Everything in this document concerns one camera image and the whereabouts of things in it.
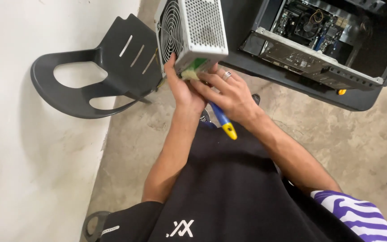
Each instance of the shoe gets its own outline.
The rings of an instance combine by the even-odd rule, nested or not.
[[[257,93],[252,95],[253,100],[256,102],[256,105],[259,105],[259,102],[261,102],[261,96]]]
[[[203,110],[200,117],[201,122],[210,122],[210,114],[207,110]]]

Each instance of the chair backrest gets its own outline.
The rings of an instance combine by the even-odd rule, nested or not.
[[[53,74],[58,65],[89,61],[108,73],[105,80],[70,88],[60,84]],[[155,33],[132,14],[126,20],[117,17],[97,48],[43,55],[32,64],[30,74],[35,89],[52,107],[88,119],[125,110],[153,91],[162,79]],[[111,110],[89,104],[92,98],[121,95],[135,101]]]

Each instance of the silver ring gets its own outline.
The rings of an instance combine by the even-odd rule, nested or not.
[[[228,80],[228,78],[231,76],[231,73],[229,72],[229,71],[227,71],[227,72],[225,72],[225,74],[223,74],[223,77],[222,77],[222,79],[224,80],[224,81],[226,81],[226,80]]]

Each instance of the motherboard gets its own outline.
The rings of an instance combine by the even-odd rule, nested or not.
[[[287,0],[271,32],[325,55],[331,55],[347,19],[334,16],[300,0]]]

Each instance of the person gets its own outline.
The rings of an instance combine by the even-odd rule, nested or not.
[[[379,209],[342,193],[242,78],[223,80],[216,64],[198,74],[209,85],[185,82],[174,63],[165,72],[176,108],[142,201],[110,214],[101,241],[387,241]],[[234,121],[237,140],[209,122],[206,100]]]

